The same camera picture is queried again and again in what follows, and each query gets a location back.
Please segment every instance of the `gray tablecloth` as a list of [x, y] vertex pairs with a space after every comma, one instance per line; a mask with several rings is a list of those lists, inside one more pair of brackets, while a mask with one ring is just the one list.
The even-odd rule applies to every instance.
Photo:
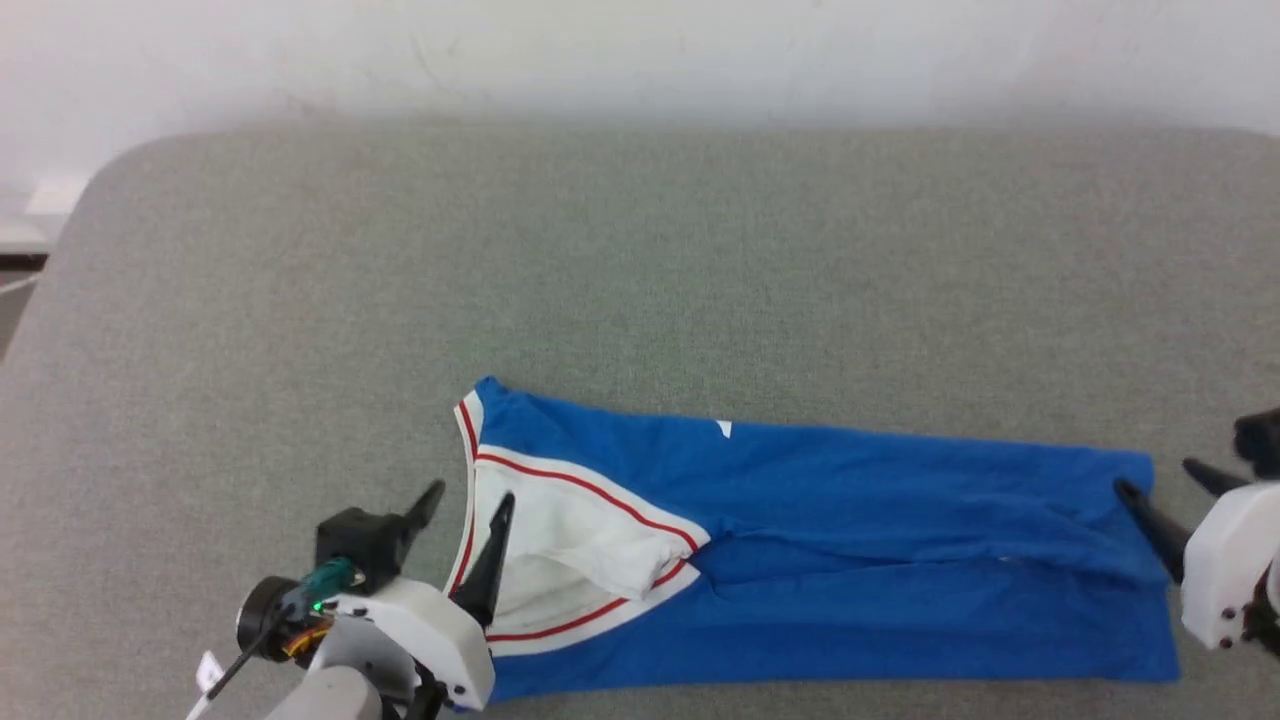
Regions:
[[[1178, 461], [1229, 461], [1230, 421], [1280, 402], [1277, 268], [1280, 151], [1244, 135], [146, 146], [91, 183], [0, 369], [3, 715], [180, 717], [200, 653], [234, 656], [244, 593], [302, 573], [316, 521], [434, 477], [408, 571], [440, 583], [451, 406], [489, 373], [616, 410], [1140, 448], [1194, 523], [1210, 500]], [[486, 716], [1275, 711], [1274, 661], [1179, 637], [1175, 685], [671, 687]], [[255, 664], [212, 717], [298, 676]]]

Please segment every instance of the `gray fabric surface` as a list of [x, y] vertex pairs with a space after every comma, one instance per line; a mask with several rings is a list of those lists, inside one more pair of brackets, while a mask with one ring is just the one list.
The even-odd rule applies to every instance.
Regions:
[[[488, 373], [622, 411], [1140, 448], [1194, 523], [1210, 501], [1178, 461], [1230, 464], [1230, 421], [1280, 402], [1277, 200], [1276, 143], [1230, 133], [133, 151], [84, 193], [0, 369], [4, 715], [183, 716], [201, 651], [233, 657], [244, 593], [301, 573], [316, 521], [434, 477], [451, 491], [408, 571], [443, 582], [451, 406]], [[1175, 685], [672, 687], [486, 716], [1274, 712], [1274, 661], [1178, 634]], [[211, 716], [261, 716], [298, 676], [255, 664]]]

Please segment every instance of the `red stripe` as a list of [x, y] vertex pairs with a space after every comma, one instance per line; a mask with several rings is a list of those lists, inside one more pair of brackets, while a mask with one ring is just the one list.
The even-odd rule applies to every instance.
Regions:
[[[467, 404], [462, 401], [458, 404], [458, 410], [462, 413], [462, 424], [467, 428], [467, 439], [471, 442], [471, 457], [472, 461], [476, 456], [476, 429], [471, 425], [471, 414], [467, 413]], [[475, 507], [471, 509], [471, 516], [467, 518], [467, 542], [462, 546], [462, 562], [458, 564], [458, 574], [453, 578], [453, 588], [449, 592], [458, 589], [462, 584], [462, 574], [467, 570], [467, 561], [471, 560], [471, 541], [476, 534], [476, 514]]]
[[655, 528], [655, 529], [659, 529], [659, 530], [667, 530], [668, 533], [677, 534], [686, 543], [689, 543], [689, 550], [692, 550], [695, 552], [698, 551], [698, 542], [695, 542], [694, 538], [689, 533], [686, 533], [685, 530], [681, 530], [680, 528], [672, 528], [671, 525], [663, 525], [660, 523], [654, 523], [653, 520], [649, 520], [648, 518], [645, 518], [645, 516], [640, 515], [639, 512], [636, 512], [636, 510], [634, 507], [631, 507], [630, 505], [622, 502], [621, 500], [613, 497], [612, 495], [604, 492], [603, 489], [593, 486], [591, 483], [589, 483], [586, 480], [582, 480], [580, 478], [575, 478], [573, 475], [566, 475], [564, 473], [552, 473], [549, 470], [535, 470], [532, 468], [526, 468], [526, 466], [524, 466], [524, 465], [521, 465], [518, 462], [512, 462], [511, 460], [507, 460], [506, 457], [498, 457], [497, 455], [489, 455], [488, 452], [481, 454], [481, 455], [476, 455], [475, 457], [476, 457], [476, 460], [489, 460], [490, 462], [498, 462], [499, 465], [506, 465], [506, 466], [511, 468], [512, 470], [518, 470], [521, 473], [525, 473], [526, 475], [536, 475], [539, 478], [552, 478], [552, 479], [557, 479], [557, 480], [564, 480], [566, 483], [572, 483], [572, 484], [575, 484], [575, 486], [577, 486], [580, 488], [586, 488], [586, 489], [594, 492], [595, 495], [603, 497], [604, 500], [607, 500], [614, 507], [618, 507], [618, 509], [623, 510], [627, 515], [631, 515], [632, 518], [635, 518], [635, 520], [637, 523], [640, 523], [641, 525], [648, 525], [650, 528]]
[[[680, 562], [676, 562], [676, 566], [672, 568], [671, 571], [668, 571], [666, 575], [658, 578], [658, 580], [654, 582], [653, 587], [658, 587], [658, 585], [666, 583], [667, 580], [675, 578], [676, 573], [680, 573], [680, 570], [684, 569], [684, 566], [685, 566], [685, 561], [684, 560], [681, 560]], [[539, 630], [536, 633], [526, 633], [526, 634], [521, 634], [521, 635], [489, 635], [489, 642], [494, 643], [494, 642], [509, 642], [509, 641], [536, 641], [536, 639], [541, 639], [541, 638], [545, 638], [545, 637], [549, 637], [549, 635], [563, 633], [564, 630], [572, 630], [573, 628], [577, 628], [579, 625], [585, 625], [585, 624], [590, 623], [591, 620], [595, 620], [596, 618], [602, 618], [604, 615], [608, 615], [609, 612], [617, 610], [618, 607], [622, 607], [627, 602], [630, 602], [627, 598], [620, 597], [618, 600], [614, 600], [613, 602], [605, 605], [604, 607], [600, 607], [599, 610], [589, 612], [588, 615], [584, 615], [584, 616], [579, 618], [577, 620], [570, 620], [568, 623], [564, 623], [563, 625], [556, 625], [554, 628], [549, 628], [547, 630]]]

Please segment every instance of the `black cable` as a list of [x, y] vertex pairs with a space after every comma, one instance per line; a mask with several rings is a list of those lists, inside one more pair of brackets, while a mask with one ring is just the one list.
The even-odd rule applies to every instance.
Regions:
[[280, 626], [280, 624], [292, 611], [293, 611], [293, 605], [289, 605], [288, 607], [284, 609], [278, 609], [275, 611], [275, 614], [271, 616], [271, 620], [266, 624], [265, 628], [262, 628], [262, 632], [259, 633], [256, 638], [253, 638], [253, 642], [244, 648], [244, 652], [242, 652], [239, 657], [236, 659], [236, 662], [230, 664], [230, 667], [228, 667], [227, 671], [223, 673], [223, 676], [219, 678], [216, 683], [214, 683], [214, 687], [209, 688], [209, 692], [205, 693], [205, 698], [209, 702], [212, 702], [214, 698], [218, 697], [218, 693], [223, 692], [223, 688], [227, 687], [227, 683], [229, 683], [232, 678], [236, 676], [236, 673], [239, 673], [239, 669], [243, 667], [246, 662], [248, 662], [250, 657], [257, 655], [257, 651], [262, 647], [262, 644], [268, 641], [268, 638], [270, 638], [271, 634], [275, 633], [276, 628]]

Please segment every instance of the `floor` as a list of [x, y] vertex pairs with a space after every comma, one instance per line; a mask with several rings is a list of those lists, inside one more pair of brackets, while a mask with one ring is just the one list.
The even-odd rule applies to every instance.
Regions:
[[13, 340], [13, 333], [18, 329], [18, 320], [22, 318], [22, 310], [27, 306], [27, 300], [36, 290], [35, 283], [17, 288], [13, 284], [22, 283], [22, 281], [37, 274], [42, 266], [42, 259], [0, 258], [0, 361], [4, 360], [9, 341]]

